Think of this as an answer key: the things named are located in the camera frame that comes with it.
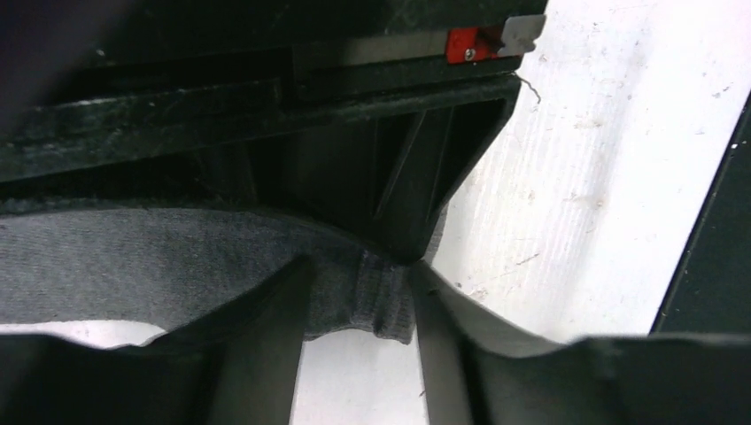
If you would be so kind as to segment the grey sock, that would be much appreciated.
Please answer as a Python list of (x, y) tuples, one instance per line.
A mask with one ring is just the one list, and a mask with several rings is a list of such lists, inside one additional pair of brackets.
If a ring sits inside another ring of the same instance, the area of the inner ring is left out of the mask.
[(1, 221), (4, 323), (123, 320), (177, 328), (310, 256), (306, 338), (359, 329), (407, 344), (406, 269), (332, 232), (252, 212), (123, 209)]

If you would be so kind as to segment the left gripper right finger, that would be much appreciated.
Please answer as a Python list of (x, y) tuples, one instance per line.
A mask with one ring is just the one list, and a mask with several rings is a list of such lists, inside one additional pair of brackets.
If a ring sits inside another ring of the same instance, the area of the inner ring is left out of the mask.
[(408, 274), (432, 424), (747, 424), (750, 339), (589, 336), (504, 320), (430, 265)]

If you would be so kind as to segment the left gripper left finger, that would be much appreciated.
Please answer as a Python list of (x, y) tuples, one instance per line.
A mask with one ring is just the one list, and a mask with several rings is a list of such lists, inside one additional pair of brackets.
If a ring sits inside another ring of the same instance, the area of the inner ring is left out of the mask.
[(1, 339), (4, 424), (286, 424), (316, 273), (300, 256), (144, 346)]

